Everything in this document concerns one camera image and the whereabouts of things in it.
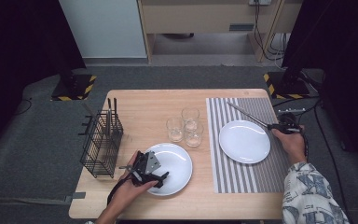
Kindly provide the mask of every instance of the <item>carpeted floor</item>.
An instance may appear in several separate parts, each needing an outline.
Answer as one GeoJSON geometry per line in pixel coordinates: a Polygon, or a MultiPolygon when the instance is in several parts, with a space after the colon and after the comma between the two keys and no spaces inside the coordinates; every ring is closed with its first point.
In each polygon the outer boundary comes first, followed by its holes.
{"type": "MultiPolygon", "coordinates": [[[[90,67],[97,76],[86,100],[97,110],[110,90],[129,89],[267,89],[263,75],[276,67],[240,66],[115,66],[90,67]]],[[[23,93],[18,115],[13,116],[0,139],[0,223],[84,223],[68,216],[69,203],[63,200],[76,189],[82,165],[84,131],[81,123],[87,112],[81,101],[53,102],[50,95],[59,81],[48,77],[28,86],[23,93]],[[19,203],[15,199],[37,199],[19,203]],[[35,204],[61,203],[61,205],[35,204]]],[[[273,105],[283,100],[272,100],[273,105]]],[[[312,108],[317,99],[303,99],[275,106],[278,109],[312,108]]],[[[305,114],[310,141],[310,162],[329,179],[338,203],[343,206],[341,191],[328,146],[339,170],[340,183],[353,223],[358,223],[358,155],[342,151],[328,115],[319,106],[305,114]]]]}

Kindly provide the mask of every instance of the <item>plate rim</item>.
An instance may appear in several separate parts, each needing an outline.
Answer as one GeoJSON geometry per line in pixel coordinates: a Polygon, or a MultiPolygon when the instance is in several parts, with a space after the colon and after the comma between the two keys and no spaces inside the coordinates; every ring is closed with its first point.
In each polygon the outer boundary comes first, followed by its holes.
{"type": "Polygon", "coordinates": [[[184,148],[182,148],[182,147],[180,147],[180,146],[178,146],[178,145],[176,145],[176,144],[174,144],[174,143],[158,143],[158,144],[155,144],[155,145],[151,146],[150,148],[148,148],[145,152],[152,151],[152,150],[151,150],[152,147],[158,147],[158,146],[175,146],[175,147],[177,147],[177,148],[183,150],[183,151],[185,152],[185,154],[188,156],[188,159],[189,159],[189,161],[190,161],[190,163],[189,163],[189,164],[190,164],[190,173],[189,173],[188,178],[186,179],[185,184],[184,184],[181,188],[179,188],[178,190],[176,190],[176,191],[174,191],[174,192],[164,193],[164,194],[162,194],[162,193],[150,192],[149,190],[147,191],[148,193],[153,194],[153,195],[156,195],[156,196],[169,196],[169,195],[173,195],[173,194],[179,192],[180,190],[182,190],[182,189],[188,184],[188,182],[190,181],[191,176],[193,175],[193,160],[191,160],[190,154],[188,154],[188,152],[187,152],[184,148]]]}
{"type": "Polygon", "coordinates": [[[269,153],[270,153],[270,151],[271,151],[271,141],[270,141],[268,135],[266,135],[266,137],[267,137],[267,139],[268,139],[268,142],[269,142],[268,153],[266,154],[266,156],[265,156],[263,159],[261,159],[261,160],[259,160],[259,161],[239,161],[239,160],[237,160],[237,159],[235,159],[235,158],[232,158],[231,156],[228,155],[228,153],[227,153],[226,150],[223,148],[222,143],[221,143],[221,141],[222,141],[222,140],[221,140],[221,138],[222,138],[222,137],[221,137],[221,135],[222,135],[221,132],[225,129],[225,127],[227,127],[229,124],[232,124],[232,123],[234,123],[234,122],[251,123],[252,125],[255,125],[257,128],[259,128],[261,131],[263,131],[265,134],[267,134],[266,131],[265,131],[263,128],[261,128],[260,126],[258,126],[258,125],[257,125],[256,123],[254,123],[254,122],[251,122],[251,121],[245,120],[245,119],[235,119],[235,120],[232,120],[232,121],[226,123],[226,124],[220,129],[220,132],[219,132],[219,146],[220,146],[220,148],[225,152],[225,154],[226,154],[229,158],[231,158],[232,160],[237,161],[237,162],[239,162],[239,163],[243,163],[243,164],[256,164],[256,163],[258,163],[258,162],[263,161],[263,160],[269,155],[269,153]]]}

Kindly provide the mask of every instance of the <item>power strip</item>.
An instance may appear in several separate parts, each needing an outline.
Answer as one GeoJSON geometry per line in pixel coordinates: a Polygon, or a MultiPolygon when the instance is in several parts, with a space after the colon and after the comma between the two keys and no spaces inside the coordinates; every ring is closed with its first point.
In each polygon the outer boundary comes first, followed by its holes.
{"type": "Polygon", "coordinates": [[[260,6],[269,6],[271,5],[271,0],[249,0],[249,5],[255,6],[257,4],[260,6]]]}

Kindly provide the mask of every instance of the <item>metal dish rack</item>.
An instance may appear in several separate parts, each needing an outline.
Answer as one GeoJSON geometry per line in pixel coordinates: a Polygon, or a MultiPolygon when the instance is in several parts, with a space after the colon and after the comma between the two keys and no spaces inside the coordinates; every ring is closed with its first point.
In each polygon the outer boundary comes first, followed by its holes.
{"type": "Polygon", "coordinates": [[[95,178],[100,175],[110,175],[113,178],[115,172],[118,149],[124,131],[116,110],[112,112],[110,122],[107,110],[100,110],[96,116],[86,116],[89,122],[84,124],[87,128],[82,133],[86,137],[80,162],[95,178]]]}

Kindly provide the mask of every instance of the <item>yellow and black hazard tape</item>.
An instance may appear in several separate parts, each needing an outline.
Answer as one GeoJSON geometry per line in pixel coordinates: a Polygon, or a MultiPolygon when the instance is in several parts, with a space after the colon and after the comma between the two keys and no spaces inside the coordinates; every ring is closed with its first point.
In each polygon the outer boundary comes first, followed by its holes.
{"type": "Polygon", "coordinates": [[[264,80],[267,83],[268,91],[272,99],[301,99],[310,97],[307,94],[277,94],[275,92],[274,86],[269,79],[269,74],[264,74],[264,80]]]}
{"type": "Polygon", "coordinates": [[[68,96],[68,95],[61,95],[61,96],[55,96],[55,97],[51,96],[51,100],[52,101],[85,100],[90,94],[92,86],[94,85],[94,82],[95,82],[95,78],[97,78],[97,76],[89,77],[89,84],[88,84],[87,88],[84,90],[83,94],[77,95],[77,96],[68,96]]]}

